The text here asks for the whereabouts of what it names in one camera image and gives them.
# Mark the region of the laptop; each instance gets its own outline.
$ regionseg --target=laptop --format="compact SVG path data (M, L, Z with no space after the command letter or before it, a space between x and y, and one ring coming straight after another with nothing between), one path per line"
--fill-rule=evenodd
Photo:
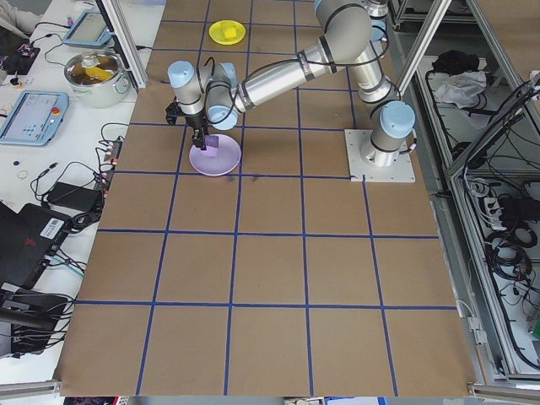
M71 217L34 204L19 213L0 202L0 285L34 287L71 228Z

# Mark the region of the metal pot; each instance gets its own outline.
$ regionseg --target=metal pot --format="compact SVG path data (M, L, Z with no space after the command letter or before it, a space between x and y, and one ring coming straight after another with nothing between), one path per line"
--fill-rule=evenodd
M131 82L122 61L110 51L94 51L73 57L64 68L73 92L85 104L106 108L123 100Z

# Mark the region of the light blue joint cap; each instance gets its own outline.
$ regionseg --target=light blue joint cap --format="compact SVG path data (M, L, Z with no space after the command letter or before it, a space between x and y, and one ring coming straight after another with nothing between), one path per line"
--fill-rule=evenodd
M322 0L315 0L315 12L317 12L317 9L319 8L319 5L321 5Z
M223 70L225 71L225 73L227 73L227 77L230 80L230 86L231 87L236 87L236 85L238 84L238 81L236 80L235 65L233 63L230 63L230 62L220 63L220 65L223 68Z
M382 29L386 30L386 24L381 19L374 19L371 21L371 42L380 41L384 36L384 33L375 27L381 27Z
M414 111L402 101L391 101L382 107L381 127L389 137L405 138L414 126Z
M230 107L226 105L212 105L210 108L208 108L208 117L210 118L211 122L219 122L225 118L227 114L229 114ZM220 131L227 131L228 129L231 129L235 127L236 123L238 122L238 114L235 110L232 110L223 120L223 122L220 122L219 124L212 124L212 127L219 129Z
M195 74L195 69L187 61L177 61L172 63L167 69L170 85L174 89L185 86Z

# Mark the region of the mounting plate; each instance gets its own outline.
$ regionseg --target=mounting plate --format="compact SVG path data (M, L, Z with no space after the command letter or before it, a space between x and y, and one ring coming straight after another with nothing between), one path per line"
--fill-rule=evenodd
M365 179L365 181L374 183L414 183L416 179L408 154L400 154L396 162L388 167L378 167L362 159L360 145L370 138L372 132L368 129L345 130L348 171L351 175L351 181ZM407 144L404 141L400 150L407 150Z

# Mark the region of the yellow object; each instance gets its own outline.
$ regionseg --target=yellow object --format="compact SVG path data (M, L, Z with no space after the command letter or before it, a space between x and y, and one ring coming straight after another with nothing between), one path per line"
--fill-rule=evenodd
M220 45L234 45L244 39L246 27L232 19L224 19L212 24L208 33Z
M107 72L106 70L103 70L99 67L86 67L84 69L86 74L88 74L91 78L97 78L98 80L101 80L102 82L106 82L110 78L112 78L112 73Z

